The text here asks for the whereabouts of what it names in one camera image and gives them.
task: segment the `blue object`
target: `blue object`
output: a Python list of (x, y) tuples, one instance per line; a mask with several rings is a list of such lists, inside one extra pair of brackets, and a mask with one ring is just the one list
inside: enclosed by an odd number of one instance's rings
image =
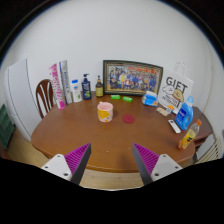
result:
[(182, 104), (182, 107), (175, 117), (176, 123), (183, 131), (187, 130), (188, 125), (193, 119), (193, 101), (193, 97), (189, 96), (187, 102)]
[(78, 79), (72, 80), (72, 84), (77, 83)]
[(142, 97), (142, 103), (148, 106), (157, 107), (157, 94), (146, 91), (146, 94)]
[(157, 98), (155, 96), (149, 96), (149, 95), (145, 95), (145, 101), (144, 104), (148, 105), (148, 106), (155, 106), (153, 105), (153, 103), (157, 100)]
[(89, 100), (91, 99), (91, 88), (90, 88), (90, 81), (86, 78), (89, 74), (84, 74), (84, 81), (82, 82), (82, 91), (83, 91), (83, 99)]

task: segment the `pink tube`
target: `pink tube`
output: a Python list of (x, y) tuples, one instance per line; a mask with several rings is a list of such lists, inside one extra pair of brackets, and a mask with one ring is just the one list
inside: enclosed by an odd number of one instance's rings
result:
[(57, 72), (57, 64), (53, 64), (50, 68), (50, 72), (53, 77), (53, 85), (56, 93), (56, 97), (58, 100), (58, 103), (60, 105), (60, 110), (65, 108), (65, 102), (64, 102), (64, 96), (61, 91), (60, 83), (59, 83), (59, 78), (58, 78), (58, 72)]

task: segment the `white bottle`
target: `white bottle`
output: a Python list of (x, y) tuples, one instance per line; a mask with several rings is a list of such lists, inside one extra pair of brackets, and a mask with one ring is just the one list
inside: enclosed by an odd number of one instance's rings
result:
[(80, 84), (79, 84), (78, 80), (77, 79), (72, 80), (71, 91), (72, 91), (72, 96), (73, 96), (74, 102), (82, 101), (82, 95), (81, 95), (80, 90), (81, 90), (81, 88), (80, 88)]

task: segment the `floor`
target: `floor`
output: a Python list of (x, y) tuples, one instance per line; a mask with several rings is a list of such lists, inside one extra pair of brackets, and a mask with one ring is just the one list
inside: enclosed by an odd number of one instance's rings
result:
[[(32, 144), (20, 134), (17, 128), (6, 150), (12, 160), (41, 168), (49, 159), (33, 148)], [(193, 164), (193, 159), (183, 164), (183, 168)], [(108, 173), (86, 169), (80, 186), (91, 189), (119, 190), (143, 187), (139, 173)]]

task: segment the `spray bottle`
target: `spray bottle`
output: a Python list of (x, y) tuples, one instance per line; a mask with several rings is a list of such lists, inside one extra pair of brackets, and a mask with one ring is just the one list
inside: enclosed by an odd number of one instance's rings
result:
[(91, 88), (90, 88), (90, 81), (86, 78), (89, 74), (84, 74), (84, 80), (82, 82), (82, 91), (83, 91), (83, 99), (89, 100), (91, 99)]

